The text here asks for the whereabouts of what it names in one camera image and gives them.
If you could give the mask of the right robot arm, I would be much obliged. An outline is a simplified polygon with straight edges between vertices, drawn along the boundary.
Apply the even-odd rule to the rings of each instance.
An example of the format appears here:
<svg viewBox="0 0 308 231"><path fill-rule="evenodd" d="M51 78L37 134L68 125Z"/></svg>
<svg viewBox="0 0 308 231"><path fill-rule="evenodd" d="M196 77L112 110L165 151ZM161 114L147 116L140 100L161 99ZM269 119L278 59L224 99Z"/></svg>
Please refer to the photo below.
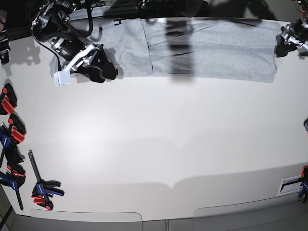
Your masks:
<svg viewBox="0 0 308 231"><path fill-rule="evenodd" d="M97 83L114 80L118 74L102 44L84 41L93 31L90 0L85 2L88 31L78 30L69 23L70 14L78 5L78 0L49 0L40 8L30 26L31 35L37 43L50 43L50 51L56 58L66 60L66 65L58 64L58 70L53 74L56 86L69 84L72 73L82 74Z"/></svg>

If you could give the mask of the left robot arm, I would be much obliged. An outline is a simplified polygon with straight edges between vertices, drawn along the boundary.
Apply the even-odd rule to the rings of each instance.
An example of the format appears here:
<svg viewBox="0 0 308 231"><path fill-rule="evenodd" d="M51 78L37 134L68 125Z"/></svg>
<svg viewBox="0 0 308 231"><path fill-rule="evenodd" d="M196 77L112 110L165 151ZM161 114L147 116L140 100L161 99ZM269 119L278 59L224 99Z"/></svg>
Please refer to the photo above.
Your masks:
<svg viewBox="0 0 308 231"><path fill-rule="evenodd" d="M308 56L308 1L297 0L296 2L301 6L298 11L302 15L295 23L281 27L282 32L276 37L275 54L277 58L285 57L297 49L304 50L298 56Z"/></svg>

